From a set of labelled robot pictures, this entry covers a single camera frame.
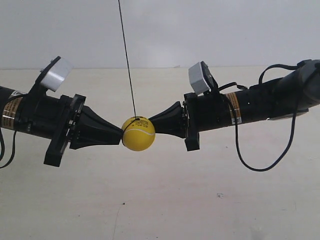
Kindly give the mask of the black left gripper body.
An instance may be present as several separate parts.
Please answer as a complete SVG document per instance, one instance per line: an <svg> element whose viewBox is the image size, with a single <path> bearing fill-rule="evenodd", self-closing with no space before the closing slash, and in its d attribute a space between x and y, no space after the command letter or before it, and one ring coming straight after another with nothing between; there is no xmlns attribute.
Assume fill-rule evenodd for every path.
<svg viewBox="0 0 320 240"><path fill-rule="evenodd" d="M60 98L45 94L24 96L14 119L14 130L50 139L43 163L59 167L71 138L72 124L79 117L85 100L86 97L79 94Z"/></svg>

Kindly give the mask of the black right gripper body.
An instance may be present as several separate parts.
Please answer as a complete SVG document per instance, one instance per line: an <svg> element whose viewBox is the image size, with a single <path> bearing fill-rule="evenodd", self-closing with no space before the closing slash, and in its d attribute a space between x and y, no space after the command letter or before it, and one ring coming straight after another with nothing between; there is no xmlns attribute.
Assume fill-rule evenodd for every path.
<svg viewBox="0 0 320 240"><path fill-rule="evenodd" d="M229 104L220 94L217 99L212 95L184 95L185 146L188 152L200 149L200 132L229 127L232 112Z"/></svg>

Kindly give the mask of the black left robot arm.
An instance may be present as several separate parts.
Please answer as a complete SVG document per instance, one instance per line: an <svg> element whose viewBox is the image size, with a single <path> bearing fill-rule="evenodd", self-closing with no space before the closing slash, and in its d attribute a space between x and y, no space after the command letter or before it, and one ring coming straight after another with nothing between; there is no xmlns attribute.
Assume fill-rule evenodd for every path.
<svg viewBox="0 0 320 240"><path fill-rule="evenodd" d="M1 87L0 126L49 139L43 163L59 167L66 147L118 145L122 139L123 130L98 116L85 101L79 94L55 98Z"/></svg>

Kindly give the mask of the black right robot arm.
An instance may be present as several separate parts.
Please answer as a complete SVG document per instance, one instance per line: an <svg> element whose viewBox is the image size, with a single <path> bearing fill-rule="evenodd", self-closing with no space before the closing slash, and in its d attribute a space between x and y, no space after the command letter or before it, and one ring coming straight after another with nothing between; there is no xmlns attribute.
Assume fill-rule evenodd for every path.
<svg viewBox="0 0 320 240"><path fill-rule="evenodd" d="M184 94L163 112L150 117L155 132L184 139L188 151L200 149L200 132L247 124L267 119L303 115L320 103L320 61L308 59L297 65L277 64L291 73L250 87L238 85L238 91L222 93L235 86L219 86L204 61L188 70L192 92Z"/></svg>

